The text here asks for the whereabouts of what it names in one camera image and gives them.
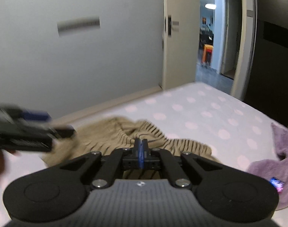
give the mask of purple fleece cloth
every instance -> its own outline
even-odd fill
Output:
[[[271,124],[275,151],[280,161],[264,159],[250,164],[248,172],[270,181],[272,177],[284,182],[284,189],[279,193],[280,200],[276,210],[288,207],[288,130]]]

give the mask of dark cabinet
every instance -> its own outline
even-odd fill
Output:
[[[257,34],[244,102],[288,126],[288,0],[257,0]]]

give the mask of gray textured surface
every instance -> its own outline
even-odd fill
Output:
[[[237,224],[205,211],[187,189],[176,189],[168,180],[116,180],[108,189],[92,191],[74,214],[45,224],[13,221],[7,227],[275,227],[270,220]]]

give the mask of white mattress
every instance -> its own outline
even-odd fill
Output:
[[[273,149],[272,119],[243,102],[201,82],[124,104],[73,125],[78,127],[112,115],[132,120],[147,119],[169,138],[190,138],[208,144],[223,164],[246,170],[253,161],[277,159]],[[7,173],[0,181],[0,226],[9,217],[2,203],[2,191],[9,182],[43,169],[38,154],[8,154]],[[288,227],[288,208],[276,211],[273,219]]]

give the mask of tiled floor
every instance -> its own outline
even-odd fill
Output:
[[[210,68],[205,68],[200,64],[197,64],[197,71],[195,75],[195,81],[204,82],[210,86],[230,94],[233,80],[217,74]]]

